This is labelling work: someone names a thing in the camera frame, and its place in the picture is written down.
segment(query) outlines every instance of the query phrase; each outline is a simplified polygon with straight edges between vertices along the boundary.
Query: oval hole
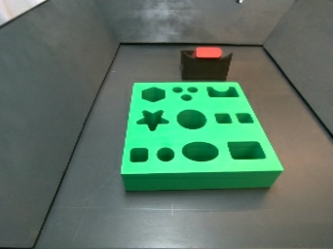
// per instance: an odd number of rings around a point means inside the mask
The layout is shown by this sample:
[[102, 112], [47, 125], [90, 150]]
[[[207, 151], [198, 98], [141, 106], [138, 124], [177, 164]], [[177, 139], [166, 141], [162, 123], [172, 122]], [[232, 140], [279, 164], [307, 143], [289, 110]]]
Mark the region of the oval hole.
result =
[[208, 161], [219, 156], [219, 149], [211, 143], [194, 142], [184, 146], [182, 155], [190, 160]]

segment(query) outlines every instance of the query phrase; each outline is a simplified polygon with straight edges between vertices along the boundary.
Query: small circle hole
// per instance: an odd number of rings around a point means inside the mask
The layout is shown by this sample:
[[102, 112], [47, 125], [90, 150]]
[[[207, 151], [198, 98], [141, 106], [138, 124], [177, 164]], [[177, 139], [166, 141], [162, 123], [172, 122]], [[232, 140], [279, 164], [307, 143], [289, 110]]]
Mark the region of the small circle hole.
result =
[[193, 99], [193, 97], [192, 97], [192, 95], [189, 95], [189, 94], [184, 94], [184, 95], [182, 95], [182, 99], [184, 99], [185, 101], [189, 101], [189, 100]]
[[188, 90], [189, 90], [190, 92], [197, 92], [197, 91], [198, 91], [197, 88], [189, 88]]
[[173, 91], [177, 92], [177, 93], [181, 93], [182, 92], [182, 88], [173, 88]]

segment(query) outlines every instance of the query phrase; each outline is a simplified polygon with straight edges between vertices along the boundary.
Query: gray wall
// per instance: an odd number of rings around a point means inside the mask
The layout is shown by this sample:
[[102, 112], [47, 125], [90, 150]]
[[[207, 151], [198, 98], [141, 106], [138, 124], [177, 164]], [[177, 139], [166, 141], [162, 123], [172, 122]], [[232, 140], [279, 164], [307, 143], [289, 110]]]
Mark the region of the gray wall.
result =
[[264, 47], [333, 134], [333, 1], [299, 0]]
[[97, 0], [125, 43], [263, 45], [295, 0]]
[[118, 46], [89, 0], [0, 29], [0, 247], [35, 242]]

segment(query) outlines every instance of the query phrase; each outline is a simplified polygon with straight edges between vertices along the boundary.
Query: green foam block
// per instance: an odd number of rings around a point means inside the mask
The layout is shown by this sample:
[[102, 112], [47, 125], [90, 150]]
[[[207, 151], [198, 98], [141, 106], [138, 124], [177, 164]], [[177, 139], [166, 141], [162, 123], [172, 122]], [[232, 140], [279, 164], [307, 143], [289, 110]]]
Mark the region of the green foam block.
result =
[[128, 191], [268, 188], [284, 168], [239, 83], [136, 83]]

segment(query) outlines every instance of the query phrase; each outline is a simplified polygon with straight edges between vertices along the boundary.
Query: rectangle hole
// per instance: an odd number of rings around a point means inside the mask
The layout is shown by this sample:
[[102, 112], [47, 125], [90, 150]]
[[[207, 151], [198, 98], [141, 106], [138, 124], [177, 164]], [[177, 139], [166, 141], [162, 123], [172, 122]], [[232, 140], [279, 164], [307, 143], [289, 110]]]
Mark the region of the rectangle hole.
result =
[[260, 142], [229, 142], [231, 155], [236, 160], [263, 160], [265, 153]]

